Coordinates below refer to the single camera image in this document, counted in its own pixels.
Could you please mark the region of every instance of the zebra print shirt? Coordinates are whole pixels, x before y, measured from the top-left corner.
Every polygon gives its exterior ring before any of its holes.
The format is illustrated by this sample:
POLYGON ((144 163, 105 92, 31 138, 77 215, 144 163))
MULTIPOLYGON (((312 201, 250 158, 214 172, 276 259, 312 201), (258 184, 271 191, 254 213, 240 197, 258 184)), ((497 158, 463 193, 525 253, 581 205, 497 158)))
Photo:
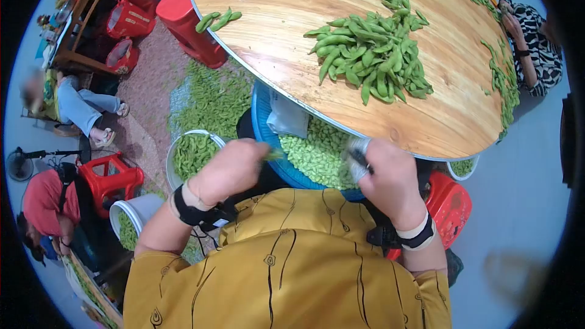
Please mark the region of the zebra print shirt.
POLYGON ((514 10, 512 15, 520 22, 524 39, 528 45, 528 51, 530 51, 530 58, 532 59, 538 77, 534 87, 529 88, 522 73, 522 63, 516 55, 516 41, 508 34, 508 37, 512 41, 518 87, 526 89, 530 95, 544 97, 548 93, 548 90, 557 85, 563 77, 563 55, 560 47, 553 44, 544 34, 540 33, 539 29, 545 19, 538 14, 536 9, 530 5, 513 3, 511 0, 505 1, 512 6, 514 10))

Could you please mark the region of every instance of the foot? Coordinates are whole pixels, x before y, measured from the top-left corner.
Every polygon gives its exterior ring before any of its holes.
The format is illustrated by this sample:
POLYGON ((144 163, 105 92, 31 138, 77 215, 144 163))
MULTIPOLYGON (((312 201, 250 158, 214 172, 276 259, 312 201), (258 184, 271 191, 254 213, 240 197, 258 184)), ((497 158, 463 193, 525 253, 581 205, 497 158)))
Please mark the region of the foot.
POLYGON ((111 128, 101 130, 99 128, 92 128, 90 137, 94 141, 96 147, 106 147, 112 144, 113 138, 116 135, 111 128))
POLYGON ((129 112, 130 106, 128 106, 128 103, 121 103, 116 114, 119 115, 120 117, 126 117, 129 112))

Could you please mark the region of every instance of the light blue jeans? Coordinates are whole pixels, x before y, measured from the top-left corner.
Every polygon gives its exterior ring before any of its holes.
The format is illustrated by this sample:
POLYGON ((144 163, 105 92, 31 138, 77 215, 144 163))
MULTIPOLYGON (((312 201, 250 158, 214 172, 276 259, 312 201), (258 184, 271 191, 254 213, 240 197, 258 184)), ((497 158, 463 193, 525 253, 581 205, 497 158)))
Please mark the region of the light blue jeans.
POLYGON ((102 112, 116 113, 120 108, 120 98, 107 94, 79 89, 76 76, 66 76, 57 89, 59 117, 65 124, 74 123, 85 136, 90 137, 91 128, 102 117, 102 112))

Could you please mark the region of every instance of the wooden tabletop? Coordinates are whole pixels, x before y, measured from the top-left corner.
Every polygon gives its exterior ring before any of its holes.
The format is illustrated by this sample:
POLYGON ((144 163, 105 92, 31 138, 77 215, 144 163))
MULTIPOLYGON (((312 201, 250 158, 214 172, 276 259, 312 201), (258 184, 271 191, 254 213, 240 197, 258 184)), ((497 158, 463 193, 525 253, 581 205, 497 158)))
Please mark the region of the wooden tabletop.
POLYGON ((345 79, 319 85, 315 45, 303 33, 326 21, 365 16, 378 11, 390 16, 380 0, 193 0, 198 14, 225 12, 242 18, 211 33, 228 52, 256 76, 295 100, 309 112, 356 135, 383 137, 426 159, 474 155, 489 147, 501 128, 500 95, 491 91, 489 51, 504 36, 486 7, 470 0, 410 0, 431 25, 411 33, 419 59, 435 93, 426 100, 407 96, 408 104, 362 104, 360 91, 345 79))
POLYGON ((89 275, 87 275, 85 273, 85 270, 83 269, 83 265, 79 261, 79 258, 77 258, 77 255, 72 253, 72 254, 69 254, 69 257, 71 259, 71 263, 73 265, 75 265, 77 268, 77 272, 80 275, 79 279, 82 279, 83 281, 85 281, 85 283, 87 284, 87 286, 89 287, 91 292, 94 294, 95 298, 99 301, 101 306, 104 308, 104 314, 110 320, 112 320, 118 326, 119 329, 122 329, 124 327, 124 322, 122 320, 122 315, 120 315, 120 312, 117 311, 113 307, 112 303, 104 295, 102 290, 99 289, 99 287, 98 287, 98 285, 96 285, 95 281, 91 277, 89 277, 89 275))

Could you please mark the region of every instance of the blue plastic basin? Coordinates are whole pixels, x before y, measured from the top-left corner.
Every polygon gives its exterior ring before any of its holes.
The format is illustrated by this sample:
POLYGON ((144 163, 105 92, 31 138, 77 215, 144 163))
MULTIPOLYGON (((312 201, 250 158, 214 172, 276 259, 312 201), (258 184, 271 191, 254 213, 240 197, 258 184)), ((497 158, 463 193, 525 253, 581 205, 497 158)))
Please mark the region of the blue plastic basin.
MULTIPOLYGON (((282 148, 278 135, 274 134, 266 124, 268 115, 272 108, 270 107, 270 90, 267 85, 256 80, 254 91, 252 92, 252 127, 254 136, 258 141, 268 143, 273 148, 282 148)), ((268 164, 274 169, 283 181, 287 182, 290 187, 299 189, 325 189, 324 185, 313 182, 309 177, 301 173, 289 162, 287 154, 282 159, 269 161, 268 164)), ((341 194, 348 201, 357 201, 364 198, 362 191, 359 189, 345 189, 341 194)))

